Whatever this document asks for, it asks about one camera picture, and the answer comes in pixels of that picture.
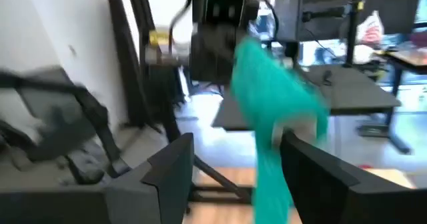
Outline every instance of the yellow label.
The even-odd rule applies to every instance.
[[[169,33],[167,32],[149,32],[150,45],[167,45],[169,44]]]
[[[359,1],[359,4],[358,4],[358,10],[359,10],[359,11],[363,10],[364,6],[365,6],[365,2],[363,2],[363,1]]]

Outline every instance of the white wall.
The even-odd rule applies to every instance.
[[[25,73],[58,65],[32,0],[0,0],[0,69]],[[34,121],[13,90],[0,92],[0,118],[24,130]]]
[[[185,0],[149,0],[155,26],[169,28],[172,18],[184,4]],[[189,43],[191,40],[193,30],[191,12],[192,8],[189,8],[173,30],[173,38],[177,43]]]
[[[61,65],[109,110],[112,129],[126,121],[108,0],[33,0]]]

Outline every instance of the black desk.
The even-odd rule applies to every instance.
[[[332,86],[321,85],[326,70],[332,72]],[[367,115],[385,113],[400,105],[391,94],[375,84],[363,73],[340,65],[310,67],[308,78],[319,85],[319,89],[330,106],[331,115]],[[248,130],[237,102],[228,90],[220,105],[213,127],[223,127],[227,131]]]
[[[402,80],[403,71],[410,71],[415,74],[427,74],[427,64],[424,64],[422,55],[417,50],[390,52],[382,55],[394,66],[393,96],[397,96]],[[394,109],[387,112],[386,120],[381,124],[362,125],[358,128],[360,136],[363,137],[387,137],[391,143],[403,154],[409,154],[411,148],[403,140],[396,136],[391,129],[394,116]]]

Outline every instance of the teal cloth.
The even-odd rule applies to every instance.
[[[237,46],[235,58],[232,95],[256,136],[255,224],[284,224],[292,198],[283,177],[280,154],[272,148],[274,124],[311,114],[317,117],[319,141],[328,127],[328,109],[315,90],[291,69],[282,67],[258,41],[245,38]]]

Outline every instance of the computer monitor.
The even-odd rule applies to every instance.
[[[351,0],[303,0],[302,11],[322,11],[345,5],[349,1]],[[418,0],[365,0],[358,24],[363,22],[374,10],[377,10],[384,26],[384,34],[411,33],[417,7]],[[346,29],[348,23],[348,18],[313,19],[301,25],[300,41],[346,38],[346,32],[343,30]]]
[[[278,41],[297,41],[301,25],[302,0],[274,0],[279,19]]]

